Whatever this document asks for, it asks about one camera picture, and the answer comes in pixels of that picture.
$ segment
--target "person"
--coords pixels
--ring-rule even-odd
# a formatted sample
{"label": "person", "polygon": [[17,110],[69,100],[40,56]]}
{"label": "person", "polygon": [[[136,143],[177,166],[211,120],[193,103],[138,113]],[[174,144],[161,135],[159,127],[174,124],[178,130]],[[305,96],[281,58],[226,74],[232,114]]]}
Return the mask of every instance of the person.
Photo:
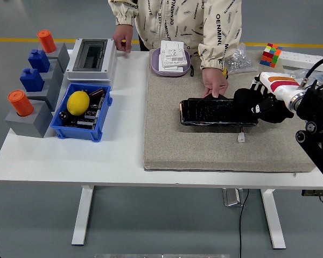
{"label": "person", "polygon": [[116,16],[117,50],[130,53],[133,21],[141,47],[159,48],[162,40],[183,41],[197,49],[205,89],[202,97],[224,95],[224,60],[232,56],[242,33],[242,0],[108,0]]}

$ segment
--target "gray floor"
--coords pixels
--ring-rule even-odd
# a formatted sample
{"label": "gray floor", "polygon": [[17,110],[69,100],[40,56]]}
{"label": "gray floor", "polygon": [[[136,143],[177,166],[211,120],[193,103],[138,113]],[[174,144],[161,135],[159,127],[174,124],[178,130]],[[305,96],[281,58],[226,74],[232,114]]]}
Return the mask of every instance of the gray floor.
{"label": "gray floor", "polygon": [[[243,25],[243,42],[323,44],[323,0],[243,1]],[[35,38],[43,28],[56,39],[111,38],[115,19],[106,0],[0,1],[0,38]],[[36,46],[0,42],[0,148],[9,130],[4,122],[11,108],[7,95],[20,87],[22,68],[29,66],[27,54]],[[323,55],[323,48],[284,50]],[[221,189],[97,187],[86,243],[74,247],[80,194],[74,186],[0,184],[0,256],[238,257],[240,209],[223,206]],[[243,214],[243,257],[323,257],[323,205],[300,191],[277,190],[274,196],[287,249],[272,249],[261,195],[251,190]]]}

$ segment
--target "yellow lemon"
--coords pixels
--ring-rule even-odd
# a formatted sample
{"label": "yellow lemon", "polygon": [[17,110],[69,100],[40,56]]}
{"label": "yellow lemon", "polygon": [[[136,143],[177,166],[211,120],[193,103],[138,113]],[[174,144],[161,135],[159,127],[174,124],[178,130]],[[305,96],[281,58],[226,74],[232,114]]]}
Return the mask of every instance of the yellow lemon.
{"label": "yellow lemon", "polygon": [[90,104],[90,98],[84,91],[76,91],[70,95],[67,101],[67,110],[74,116],[85,113]]}

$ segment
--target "gray felt mat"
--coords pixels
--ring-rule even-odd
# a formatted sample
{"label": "gray felt mat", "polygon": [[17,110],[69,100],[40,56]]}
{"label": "gray felt mat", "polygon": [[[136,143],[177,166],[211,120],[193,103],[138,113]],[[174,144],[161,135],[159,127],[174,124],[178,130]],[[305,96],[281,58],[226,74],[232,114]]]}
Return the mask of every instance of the gray felt mat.
{"label": "gray felt mat", "polygon": [[[248,51],[259,71],[232,74],[225,93],[233,98],[238,88],[250,88],[262,71],[283,72],[258,64],[260,51]],[[315,165],[296,142],[294,135],[305,122],[294,117],[281,124],[259,121],[245,129],[245,142],[238,143],[240,128],[194,127],[180,123],[179,103],[200,97],[203,91],[200,59],[192,57],[190,71],[182,77],[162,77],[148,67],[144,165],[146,170],[209,170],[250,172],[309,172]]]}

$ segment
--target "orange cap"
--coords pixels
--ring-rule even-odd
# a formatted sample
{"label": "orange cap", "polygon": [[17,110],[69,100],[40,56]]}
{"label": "orange cap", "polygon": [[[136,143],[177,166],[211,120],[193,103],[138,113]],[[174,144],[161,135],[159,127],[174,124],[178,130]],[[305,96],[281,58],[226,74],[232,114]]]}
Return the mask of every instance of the orange cap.
{"label": "orange cap", "polygon": [[26,117],[33,112],[33,105],[21,90],[12,91],[8,99],[21,117]]}
{"label": "orange cap", "polygon": [[56,50],[56,45],[49,30],[41,30],[37,33],[37,36],[45,53],[52,53]]}

